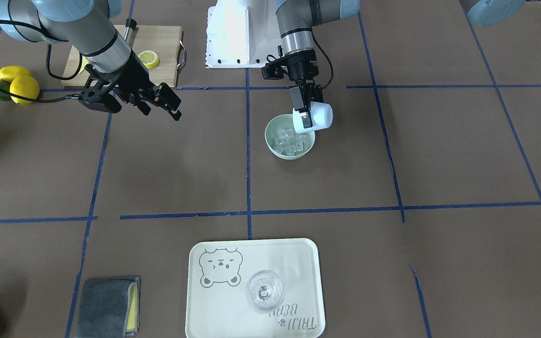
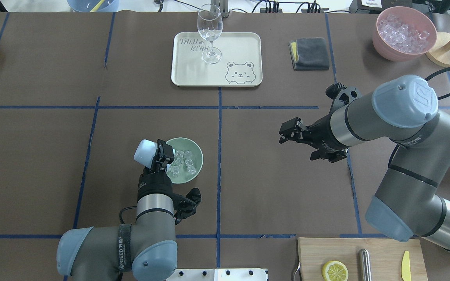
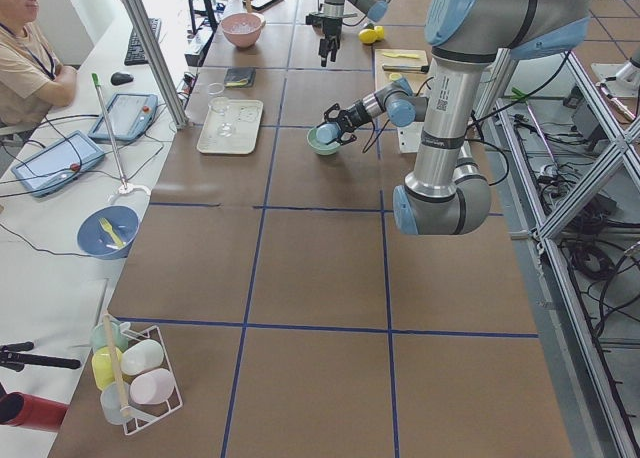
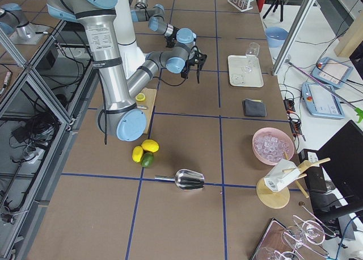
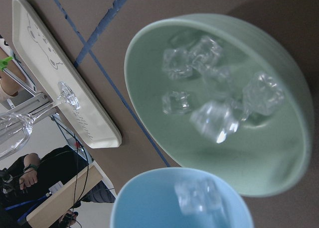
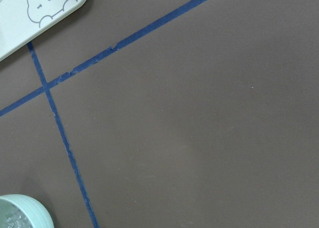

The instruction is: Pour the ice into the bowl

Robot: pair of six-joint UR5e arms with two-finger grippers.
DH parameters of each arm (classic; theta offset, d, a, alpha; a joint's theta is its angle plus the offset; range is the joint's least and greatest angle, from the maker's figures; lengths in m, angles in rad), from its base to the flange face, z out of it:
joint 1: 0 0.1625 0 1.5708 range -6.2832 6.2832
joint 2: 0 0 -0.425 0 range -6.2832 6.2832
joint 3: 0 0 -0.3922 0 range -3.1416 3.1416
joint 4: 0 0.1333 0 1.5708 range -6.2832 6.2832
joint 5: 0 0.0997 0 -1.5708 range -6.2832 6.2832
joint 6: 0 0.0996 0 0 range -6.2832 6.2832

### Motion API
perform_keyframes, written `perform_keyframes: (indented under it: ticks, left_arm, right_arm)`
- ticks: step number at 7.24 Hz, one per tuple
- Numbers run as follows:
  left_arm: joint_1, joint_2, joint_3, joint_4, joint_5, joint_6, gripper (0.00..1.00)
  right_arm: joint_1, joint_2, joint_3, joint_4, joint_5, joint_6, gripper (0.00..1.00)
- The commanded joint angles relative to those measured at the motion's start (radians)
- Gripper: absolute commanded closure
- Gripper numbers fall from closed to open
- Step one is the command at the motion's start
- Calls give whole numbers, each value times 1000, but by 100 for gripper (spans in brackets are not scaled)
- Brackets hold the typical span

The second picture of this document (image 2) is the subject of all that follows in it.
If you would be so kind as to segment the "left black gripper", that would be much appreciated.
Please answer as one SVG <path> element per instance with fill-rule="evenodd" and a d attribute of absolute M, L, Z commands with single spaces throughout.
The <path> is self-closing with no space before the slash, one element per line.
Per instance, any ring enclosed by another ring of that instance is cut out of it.
<path fill-rule="evenodd" d="M 152 159 L 152 171 L 145 167 L 139 177 L 137 187 L 137 200 L 149 194 L 173 194 L 173 183 L 165 173 L 169 164 L 175 159 L 173 147 L 164 140 L 158 139 L 156 142 L 155 156 Z"/>

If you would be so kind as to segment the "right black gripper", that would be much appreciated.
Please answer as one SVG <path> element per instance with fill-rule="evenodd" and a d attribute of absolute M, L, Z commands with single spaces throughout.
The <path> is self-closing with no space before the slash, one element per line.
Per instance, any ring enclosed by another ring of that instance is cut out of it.
<path fill-rule="evenodd" d="M 305 126 L 300 117 L 282 123 L 279 131 L 279 144 L 287 141 L 311 144 L 317 151 L 311 153 L 310 160 L 328 160 L 338 162 L 347 158 L 348 149 L 341 150 L 341 143 L 336 139 L 330 127 L 330 117 L 323 117 L 311 126 Z"/>

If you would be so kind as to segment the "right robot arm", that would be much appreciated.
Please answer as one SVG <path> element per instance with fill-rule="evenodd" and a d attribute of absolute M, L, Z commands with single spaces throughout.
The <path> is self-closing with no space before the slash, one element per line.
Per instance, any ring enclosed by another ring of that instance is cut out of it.
<path fill-rule="evenodd" d="M 294 141 L 314 148 L 311 160 L 337 162 L 348 148 L 387 137 L 396 144 L 386 174 L 371 198 L 365 219 L 399 242 L 414 235 L 450 252 L 450 201 L 436 190 L 450 168 L 450 114 L 439 110 L 430 79 L 403 75 L 367 95 L 336 83 L 326 95 L 329 113 L 310 126 L 298 117 L 280 127 L 280 143 Z"/>

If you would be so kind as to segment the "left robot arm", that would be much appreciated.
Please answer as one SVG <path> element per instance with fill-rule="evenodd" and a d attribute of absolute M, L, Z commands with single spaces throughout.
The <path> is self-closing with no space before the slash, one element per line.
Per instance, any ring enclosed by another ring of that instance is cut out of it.
<path fill-rule="evenodd" d="M 132 272 L 138 281 L 163 281 L 177 268 L 177 194 L 166 174 L 173 148 L 159 139 L 143 140 L 135 159 L 145 165 L 139 179 L 136 220 L 113 227 L 67 231 L 57 248 L 57 271 L 75 281 L 119 281 Z"/>

